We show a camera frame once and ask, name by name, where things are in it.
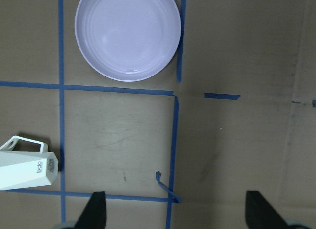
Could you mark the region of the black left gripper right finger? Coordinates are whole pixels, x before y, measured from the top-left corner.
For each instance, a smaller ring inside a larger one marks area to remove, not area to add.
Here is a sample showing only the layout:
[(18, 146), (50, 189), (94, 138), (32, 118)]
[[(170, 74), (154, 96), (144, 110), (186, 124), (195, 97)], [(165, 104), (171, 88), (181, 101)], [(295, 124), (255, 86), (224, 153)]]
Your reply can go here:
[(305, 229), (302, 223), (288, 223), (259, 191), (246, 192), (246, 224), (249, 229)]

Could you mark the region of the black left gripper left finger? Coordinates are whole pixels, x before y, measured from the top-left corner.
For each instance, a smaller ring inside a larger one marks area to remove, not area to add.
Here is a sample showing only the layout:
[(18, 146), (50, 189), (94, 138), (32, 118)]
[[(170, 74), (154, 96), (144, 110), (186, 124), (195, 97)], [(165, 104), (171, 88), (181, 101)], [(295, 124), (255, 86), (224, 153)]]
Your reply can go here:
[(75, 224), (76, 229), (104, 229), (106, 227), (106, 195), (94, 192)]

